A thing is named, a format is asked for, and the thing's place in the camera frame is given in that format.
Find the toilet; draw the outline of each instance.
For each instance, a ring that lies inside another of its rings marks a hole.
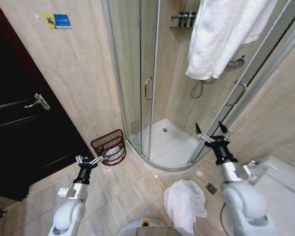
[[[295,168],[274,156],[261,160],[260,166],[249,164],[251,172],[258,169],[255,188],[268,203],[268,213],[279,233],[295,236]],[[224,230],[233,236],[233,226],[227,206],[222,208],[221,221]]]

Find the towel on floor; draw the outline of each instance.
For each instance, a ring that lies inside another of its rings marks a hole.
[[[258,39],[277,0],[202,0],[189,45],[186,75],[219,78],[243,43]]]
[[[179,180],[163,194],[164,207],[174,227],[183,228],[194,234],[193,223],[197,216],[206,218],[206,197],[201,188],[192,180]]]

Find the door handle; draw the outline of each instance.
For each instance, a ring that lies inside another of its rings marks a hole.
[[[242,90],[240,96],[238,97],[238,99],[236,100],[236,102],[234,102],[233,104],[226,103],[226,106],[233,107],[234,105],[237,104],[237,102],[239,102],[239,100],[241,99],[241,97],[243,97],[244,94],[246,93],[246,91],[247,91],[247,84],[244,84],[243,82],[240,82],[239,85],[243,87],[243,90]]]
[[[145,84],[145,93],[144,93],[144,97],[146,99],[146,101],[151,101],[150,97],[147,97],[147,93],[148,93],[148,82],[152,80],[152,76],[150,76],[147,80],[146,80],[146,84]]]
[[[50,110],[50,106],[48,105],[48,103],[45,101],[45,99],[43,98],[41,94],[36,93],[34,97],[36,98],[36,101],[33,104],[25,106],[24,108],[31,108],[35,106],[36,104],[41,104],[45,110]]]

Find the floor drain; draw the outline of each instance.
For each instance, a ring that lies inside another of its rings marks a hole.
[[[217,191],[217,188],[214,187],[213,184],[208,183],[208,185],[206,186],[206,189],[209,191],[210,194],[214,195]]]

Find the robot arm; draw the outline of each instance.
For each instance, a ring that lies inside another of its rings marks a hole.
[[[235,236],[279,236],[271,217],[267,214],[266,199],[250,184],[242,181],[250,176],[248,168],[238,165],[227,148],[231,134],[227,127],[219,122],[220,136],[202,134],[196,124],[197,137],[207,147],[213,149],[215,164],[220,167],[224,190],[223,199],[229,208],[234,224]]]
[[[85,215],[90,173],[104,159],[102,155],[95,159],[83,158],[80,155],[75,158],[80,166],[80,172],[73,181],[71,188],[60,188],[58,195],[69,200],[62,204],[55,213],[54,222],[48,236],[77,235],[80,223]]]

